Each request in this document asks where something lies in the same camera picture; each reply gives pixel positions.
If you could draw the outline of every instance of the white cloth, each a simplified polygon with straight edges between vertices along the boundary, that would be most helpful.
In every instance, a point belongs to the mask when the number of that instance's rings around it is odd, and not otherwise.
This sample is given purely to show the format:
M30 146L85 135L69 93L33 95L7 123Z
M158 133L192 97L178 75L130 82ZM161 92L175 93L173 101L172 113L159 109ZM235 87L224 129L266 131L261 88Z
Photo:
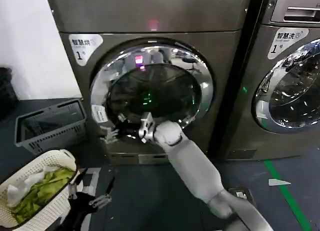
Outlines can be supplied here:
M46 173L54 172L59 167L45 166L42 172L29 175L16 185L9 184L7 189L7 206L13 208L29 193L31 187L45 178Z

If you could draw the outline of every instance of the white wall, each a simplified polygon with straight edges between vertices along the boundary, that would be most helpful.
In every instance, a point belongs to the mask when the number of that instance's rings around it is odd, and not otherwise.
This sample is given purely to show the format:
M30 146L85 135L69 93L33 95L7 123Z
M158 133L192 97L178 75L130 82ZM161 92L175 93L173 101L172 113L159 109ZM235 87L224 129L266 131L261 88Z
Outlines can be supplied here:
M47 0L0 0L0 66L20 100L81 96Z

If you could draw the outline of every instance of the green clothing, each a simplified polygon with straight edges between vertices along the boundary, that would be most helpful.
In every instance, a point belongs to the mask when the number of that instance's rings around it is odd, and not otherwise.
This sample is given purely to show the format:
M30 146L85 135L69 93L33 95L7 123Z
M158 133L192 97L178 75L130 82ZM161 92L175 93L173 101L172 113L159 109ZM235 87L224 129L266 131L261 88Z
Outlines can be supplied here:
M48 201L69 181L74 171L67 168L59 168L53 172L47 172L44 179L34 184L30 192L21 202L12 208L12 214L18 224L32 218L34 213L44 207Z

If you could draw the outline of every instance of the washing machine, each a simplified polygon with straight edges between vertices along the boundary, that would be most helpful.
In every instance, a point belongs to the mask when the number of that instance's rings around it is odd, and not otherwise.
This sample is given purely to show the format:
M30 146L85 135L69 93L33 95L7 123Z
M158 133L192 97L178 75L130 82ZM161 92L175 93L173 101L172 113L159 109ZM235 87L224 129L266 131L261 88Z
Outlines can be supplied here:
M48 0L88 114L113 164L167 162L142 114L207 152L249 0Z
M268 0L239 89L229 97L222 142L211 153L273 159L319 146L319 7L320 0Z

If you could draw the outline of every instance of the green floor line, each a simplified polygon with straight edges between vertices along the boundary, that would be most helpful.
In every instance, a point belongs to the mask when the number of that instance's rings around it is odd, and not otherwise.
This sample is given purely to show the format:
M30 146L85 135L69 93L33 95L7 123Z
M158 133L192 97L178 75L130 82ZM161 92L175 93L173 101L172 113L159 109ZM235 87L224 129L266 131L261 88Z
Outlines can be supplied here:
M270 174L274 179L281 180L280 175L278 174L277 170L275 169L274 165L270 160L264 161L264 165L269 170ZM303 231L311 231L312 227L309 223L309 220L306 218L304 213L299 208L297 202L295 201L294 197L289 192L288 188L285 185L278 186L279 190L281 191L283 197L285 198L286 202L290 206L293 214L295 215L296 220L302 227Z

